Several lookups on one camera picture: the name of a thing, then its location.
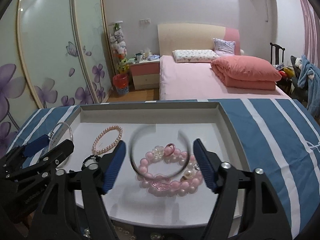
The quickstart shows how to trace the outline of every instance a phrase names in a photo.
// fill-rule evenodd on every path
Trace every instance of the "wooden floor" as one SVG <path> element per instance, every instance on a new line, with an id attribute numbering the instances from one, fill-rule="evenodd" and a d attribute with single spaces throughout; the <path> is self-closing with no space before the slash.
<path id="1" fill-rule="evenodd" d="M 119 96 L 113 90 L 107 102 L 143 102 L 152 100 L 159 100 L 159 88 L 134 90 L 134 87 L 130 87 L 129 93 L 123 96 Z"/>

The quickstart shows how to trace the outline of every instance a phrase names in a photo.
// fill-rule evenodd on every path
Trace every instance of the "pink drawer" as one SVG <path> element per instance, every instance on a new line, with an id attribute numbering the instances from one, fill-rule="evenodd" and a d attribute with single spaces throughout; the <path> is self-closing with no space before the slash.
<path id="1" fill-rule="evenodd" d="M 159 62 L 131 65 L 130 70 L 132 76 L 159 74 Z"/>

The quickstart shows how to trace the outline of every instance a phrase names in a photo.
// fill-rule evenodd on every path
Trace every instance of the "pink curtain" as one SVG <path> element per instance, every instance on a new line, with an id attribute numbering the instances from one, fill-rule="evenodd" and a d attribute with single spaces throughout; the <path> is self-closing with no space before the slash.
<path id="1" fill-rule="evenodd" d="M 308 0 L 300 0 L 304 18 L 304 54 L 320 68 L 320 20 Z"/>

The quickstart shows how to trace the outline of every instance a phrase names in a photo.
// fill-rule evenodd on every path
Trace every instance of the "nightstand drawer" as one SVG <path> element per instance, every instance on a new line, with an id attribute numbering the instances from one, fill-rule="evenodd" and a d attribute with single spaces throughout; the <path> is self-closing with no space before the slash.
<path id="1" fill-rule="evenodd" d="M 158 88 L 159 74 L 133 76 L 135 89 Z"/>
<path id="2" fill-rule="evenodd" d="M 145 64 L 134 64 L 130 66 L 132 76 L 159 74 L 159 62 L 145 63 Z"/>

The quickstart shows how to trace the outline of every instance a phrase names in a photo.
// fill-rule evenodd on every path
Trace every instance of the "white wall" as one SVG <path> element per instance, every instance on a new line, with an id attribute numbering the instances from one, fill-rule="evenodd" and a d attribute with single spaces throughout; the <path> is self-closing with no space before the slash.
<path id="1" fill-rule="evenodd" d="M 271 0 L 104 0 L 107 22 L 123 21 L 128 57 L 146 47 L 159 53 L 157 25 L 202 23 L 239 29 L 247 55 L 270 59 Z M 139 20 L 150 18 L 150 25 Z"/>
<path id="2" fill-rule="evenodd" d="M 290 65 L 290 56 L 300 57 L 304 48 L 304 21 L 300 0 L 276 0 L 273 13 L 277 15 L 274 43 L 285 48 L 284 64 Z"/>

